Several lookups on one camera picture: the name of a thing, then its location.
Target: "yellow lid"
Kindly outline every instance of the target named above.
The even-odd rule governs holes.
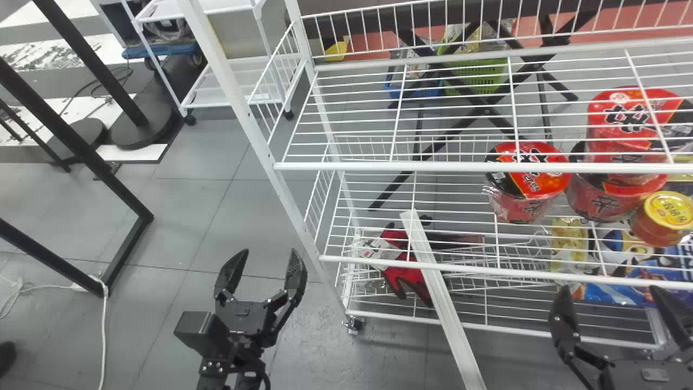
[[[645,214],[658,225],[674,230],[693,228],[693,201],[673,191],[659,191],[647,197]]]

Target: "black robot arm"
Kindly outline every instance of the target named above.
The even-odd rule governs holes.
[[[667,359],[607,360],[596,356],[581,345],[581,334],[572,296],[563,286],[549,311],[551,338],[559,357],[588,390],[681,390],[693,383],[693,312],[673,294],[650,286],[659,310],[679,351]],[[582,361],[599,371],[592,383]]]
[[[277,342],[279,331],[301,302],[308,274],[292,250],[284,288],[261,302],[241,301],[234,293],[248,255],[247,249],[238,252],[219,271],[215,312],[184,312],[175,328],[175,336],[202,356],[198,390],[231,389],[225,385],[231,373],[238,374],[235,390],[259,389],[262,382],[270,390],[261,356],[264,348]]]

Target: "red package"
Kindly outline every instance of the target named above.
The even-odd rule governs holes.
[[[693,109],[693,104],[667,90],[647,88],[645,92],[663,136],[689,137],[693,127],[679,124],[692,121],[693,112],[688,110]],[[638,86],[618,87],[598,94],[587,113],[589,140],[586,150],[603,154],[587,155],[586,162],[666,162],[662,142]],[[670,150],[688,142],[687,139],[667,139]],[[655,173],[632,173],[609,177],[628,185],[642,185],[656,176]]]
[[[515,142],[503,142],[489,151],[487,162],[516,162]],[[568,162],[545,142],[520,142],[520,161]],[[551,202],[570,182],[569,173],[487,172],[489,200],[498,217],[509,223],[532,223],[544,216]]]
[[[617,185],[598,174],[574,173],[572,176],[565,189],[568,204],[579,216],[597,222],[624,219],[667,182],[667,175],[656,176],[643,185]]]

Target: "black shoe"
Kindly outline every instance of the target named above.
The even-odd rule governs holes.
[[[13,342],[5,341],[0,344],[0,378],[10,370],[16,358],[17,351]]]

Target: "white cable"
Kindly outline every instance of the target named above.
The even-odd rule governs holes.
[[[106,304],[108,301],[108,287],[106,284],[96,276],[90,275],[92,279],[95,281],[99,282],[101,284],[101,287],[103,288],[103,309],[101,311],[101,377],[98,381],[98,390],[103,390],[103,382],[106,376]],[[24,281],[19,278],[18,280],[10,280],[5,278],[4,276],[0,275],[0,279],[5,280],[6,282],[10,283],[11,286],[17,285],[17,290],[13,293],[11,293],[7,299],[3,302],[2,306],[0,306],[0,320],[4,319],[9,315],[10,311],[12,311],[12,308],[15,306],[15,303],[17,302],[17,299],[19,298],[19,295],[25,292],[30,292],[33,290],[38,290],[38,289],[68,289],[68,290],[74,290],[74,291],[84,291],[82,287],[79,287],[78,285],[72,285],[72,286],[58,286],[58,285],[42,285],[42,286],[36,286],[36,287],[29,287],[24,289]],[[5,306],[10,303],[7,311],[5,312]]]
[[[101,283],[103,288],[103,310],[101,311],[101,379],[98,381],[98,390],[103,389],[103,380],[106,376],[106,302],[108,301],[108,287],[104,282],[92,276],[94,280]]]

